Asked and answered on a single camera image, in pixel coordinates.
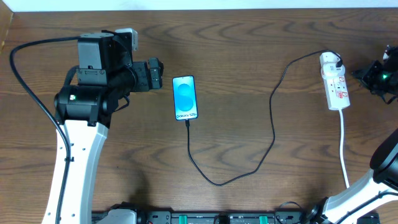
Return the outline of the blue Galaxy smartphone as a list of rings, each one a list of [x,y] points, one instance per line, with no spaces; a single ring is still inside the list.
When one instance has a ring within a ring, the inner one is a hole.
[[[192,75],[172,79],[175,119],[183,121],[198,118],[195,80]]]

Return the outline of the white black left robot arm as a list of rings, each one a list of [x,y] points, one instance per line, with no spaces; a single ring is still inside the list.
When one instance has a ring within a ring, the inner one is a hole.
[[[79,65],[54,99],[57,155],[43,223],[90,223],[96,170],[118,101],[162,88],[163,63],[135,62],[132,28],[82,34]]]

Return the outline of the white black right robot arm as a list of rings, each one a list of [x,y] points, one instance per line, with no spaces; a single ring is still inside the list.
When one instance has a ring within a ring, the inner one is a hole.
[[[341,57],[330,51],[320,56],[329,110],[341,113],[350,105]],[[389,93],[397,99],[397,47],[387,46],[383,61],[353,72],[355,79],[373,95]],[[355,183],[345,181],[346,190],[324,198],[304,219],[304,223],[356,223],[363,215],[397,200],[397,132],[394,131],[375,150],[369,170]]]

